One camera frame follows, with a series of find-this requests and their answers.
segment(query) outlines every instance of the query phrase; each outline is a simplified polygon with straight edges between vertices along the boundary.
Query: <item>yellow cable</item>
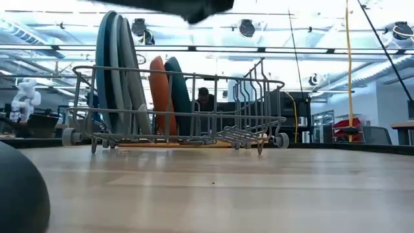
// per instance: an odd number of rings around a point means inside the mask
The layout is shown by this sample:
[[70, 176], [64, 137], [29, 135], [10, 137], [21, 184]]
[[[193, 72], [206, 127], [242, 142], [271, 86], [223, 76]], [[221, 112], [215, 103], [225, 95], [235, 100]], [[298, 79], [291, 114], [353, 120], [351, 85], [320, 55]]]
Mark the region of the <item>yellow cable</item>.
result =
[[295, 99], [293, 99], [293, 97], [291, 95], [289, 95], [289, 93], [286, 93], [286, 94], [293, 101], [293, 109], [295, 111], [295, 143], [297, 143], [297, 141], [298, 141], [298, 114], [296, 112], [296, 103], [295, 103]]
[[[352, 57], [351, 57], [351, 39], [349, 38], [349, 0], [347, 0], [347, 7], [345, 12], [346, 31], [347, 31], [347, 46], [348, 46], [348, 99], [349, 99], [349, 127], [353, 126], [354, 113], [352, 107]], [[352, 135], [349, 135], [349, 142], [352, 142]]]

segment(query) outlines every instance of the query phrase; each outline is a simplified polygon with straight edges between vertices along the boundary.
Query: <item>person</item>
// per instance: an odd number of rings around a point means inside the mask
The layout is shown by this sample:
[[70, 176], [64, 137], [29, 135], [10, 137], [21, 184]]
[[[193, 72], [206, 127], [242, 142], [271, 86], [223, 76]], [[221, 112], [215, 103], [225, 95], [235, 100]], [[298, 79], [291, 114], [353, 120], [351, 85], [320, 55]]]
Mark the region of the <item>person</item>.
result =
[[214, 110], [214, 95], [208, 92], [208, 89], [201, 87], [199, 89], [199, 98], [197, 102], [200, 104], [200, 111], [213, 111]]

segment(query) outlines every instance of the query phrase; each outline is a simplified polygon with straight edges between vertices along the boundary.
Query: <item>black ball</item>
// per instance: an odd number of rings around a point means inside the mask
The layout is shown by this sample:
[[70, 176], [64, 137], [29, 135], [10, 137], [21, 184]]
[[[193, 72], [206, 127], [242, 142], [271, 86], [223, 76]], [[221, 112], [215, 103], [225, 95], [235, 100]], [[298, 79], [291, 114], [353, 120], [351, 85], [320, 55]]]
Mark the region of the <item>black ball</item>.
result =
[[0, 232], [45, 233], [49, 218], [49, 194], [38, 169], [0, 142]]

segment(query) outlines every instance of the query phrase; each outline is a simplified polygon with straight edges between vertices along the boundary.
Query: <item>chair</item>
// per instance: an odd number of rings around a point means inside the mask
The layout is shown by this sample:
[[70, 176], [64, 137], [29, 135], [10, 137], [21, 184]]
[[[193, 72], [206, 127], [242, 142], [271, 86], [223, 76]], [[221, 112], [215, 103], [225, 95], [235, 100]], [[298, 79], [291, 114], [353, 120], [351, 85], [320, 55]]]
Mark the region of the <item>chair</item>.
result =
[[383, 127], [364, 126], [362, 127], [364, 141], [366, 144], [392, 145], [388, 130]]

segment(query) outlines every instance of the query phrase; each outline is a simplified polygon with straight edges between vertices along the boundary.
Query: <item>cable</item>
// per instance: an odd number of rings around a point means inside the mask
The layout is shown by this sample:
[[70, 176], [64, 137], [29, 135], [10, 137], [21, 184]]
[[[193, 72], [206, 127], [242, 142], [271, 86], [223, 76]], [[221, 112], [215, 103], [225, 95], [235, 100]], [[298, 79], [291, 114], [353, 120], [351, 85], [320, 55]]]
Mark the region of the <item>cable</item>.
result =
[[289, 96], [293, 101], [293, 109], [295, 111], [295, 143], [297, 143], [298, 142], [298, 113], [296, 112], [296, 103], [295, 103], [295, 99], [293, 99], [293, 97], [289, 93], [285, 92], [285, 94], [287, 94], [287, 96]]
[[[347, 32], [347, 48], [348, 48], [348, 100], [349, 100], [349, 127], [353, 126], [354, 112], [352, 106], [352, 56], [351, 56], [351, 39], [349, 37], [349, 0], [347, 0], [345, 22]], [[349, 142], [352, 142], [352, 135], [349, 135]]]
[[387, 58], [388, 58], [389, 62], [391, 63], [391, 66], [392, 66], [392, 68], [393, 68], [393, 70], [394, 70], [394, 72], [395, 72], [395, 74], [396, 74], [396, 76], [397, 76], [398, 80], [400, 81], [402, 88], [404, 89], [405, 93], [407, 94], [407, 97], [408, 97], [409, 101], [410, 101], [410, 102], [412, 102], [412, 101], [413, 101], [413, 99], [412, 99], [411, 95], [409, 94], [409, 92], [408, 92], [408, 90], [407, 90], [406, 85], [405, 85], [405, 84], [404, 84], [404, 82], [402, 81], [401, 76], [400, 76], [400, 73], [398, 72], [397, 68], [395, 67], [395, 64], [394, 64], [393, 60], [391, 59], [391, 56], [388, 54], [386, 47], [385, 47], [385, 46], [384, 46], [384, 44], [382, 43], [382, 41], [381, 41], [381, 39], [380, 39], [380, 36], [379, 36], [379, 35], [378, 35], [378, 33], [376, 32], [376, 29], [375, 29], [375, 27], [374, 27], [373, 23], [372, 23], [372, 22], [371, 22], [371, 20], [369, 19], [368, 14], [367, 14], [367, 12], [365, 11], [364, 6], [361, 4], [360, 0], [357, 0], [357, 1], [358, 1], [358, 3], [360, 4], [360, 7], [361, 7], [361, 9], [362, 9], [362, 12], [365, 14], [365, 17], [366, 17], [366, 18], [367, 18], [367, 20], [368, 20], [369, 25], [370, 25], [370, 26], [371, 26], [371, 28], [373, 29], [374, 34], [375, 34], [375, 36], [376, 36], [376, 38], [377, 38], [378, 42], [380, 43], [380, 45], [381, 45], [381, 47], [382, 47], [382, 50], [384, 50], [384, 53], [386, 54], [386, 56], [387, 56]]
[[[296, 59], [296, 67], [298, 68], [298, 76], [299, 76], [299, 85], [300, 85], [300, 93], [301, 93], [301, 95], [302, 95], [302, 100], [303, 100], [303, 103], [306, 105], [306, 113], [309, 113], [309, 107], [308, 107], [308, 105], [307, 105], [307, 103], [306, 103], [306, 100], [305, 100], [305, 96], [303, 95], [303, 88], [302, 88], [302, 79], [301, 79], [301, 76], [300, 76], [300, 68], [299, 68], [299, 60], [298, 60], [298, 53], [296, 52], [296, 44], [295, 44], [295, 37], [294, 37], [294, 34], [293, 34], [293, 26], [292, 26], [292, 17], [290, 16], [290, 9], [288, 8], [287, 9], [288, 10], [288, 13], [289, 13], [289, 23], [290, 23], [290, 33], [292, 34], [292, 42], [293, 42], [293, 49], [294, 49], [294, 51], [295, 51], [295, 59]], [[297, 140], [297, 135], [298, 135], [298, 118], [297, 118], [297, 112], [296, 112], [296, 103], [295, 103], [295, 101], [293, 100], [293, 104], [294, 104], [294, 108], [295, 108], [295, 121], [296, 121], [296, 132], [295, 132], [295, 143], [296, 143], [296, 140]], [[309, 137], [310, 137], [310, 139], [312, 140], [312, 133], [311, 132], [309, 132]]]
[[295, 44], [295, 37], [293, 35], [293, 26], [292, 26], [292, 18], [290, 16], [290, 10], [287, 9], [289, 13], [289, 23], [290, 23], [290, 32], [292, 33], [292, 42], [293, 42], [293, 49], [295, 51], [295, 58], [296, 58], [296, 66], [298, 67], [298, 75], [299, 75], [299, 84], [300, 84], [300, 92], [302, 94], [302, 99], [305, 101], [305, 97], [303, 95], [303, 88], [302, 88], [302, 80], [300, 77], [300, 68], [299, 68], [299, 60], [298, 60], [298, 53], [296, 52], [296, 44]]

